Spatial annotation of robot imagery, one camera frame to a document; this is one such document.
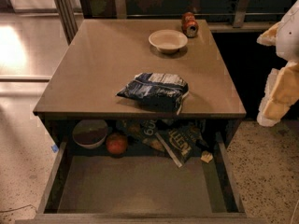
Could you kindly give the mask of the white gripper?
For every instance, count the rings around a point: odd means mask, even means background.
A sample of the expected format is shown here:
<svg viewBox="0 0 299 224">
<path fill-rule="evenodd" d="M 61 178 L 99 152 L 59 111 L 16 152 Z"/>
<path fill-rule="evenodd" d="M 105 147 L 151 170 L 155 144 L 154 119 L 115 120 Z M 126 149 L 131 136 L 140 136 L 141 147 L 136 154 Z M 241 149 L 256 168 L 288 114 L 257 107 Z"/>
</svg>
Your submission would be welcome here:
<svg viewBox="0 0 299 224">
<path fill-rule="evenodd" d="M 287 62 L 280 70 L 273 68 L 266 80 L 257 121 L 261 126 L 273 127 L 299 100 L 299 0 L 280 22 L 259 35 L 257 43 L 276 45 L 278 57 L 295 61 Z"/>
</svg>

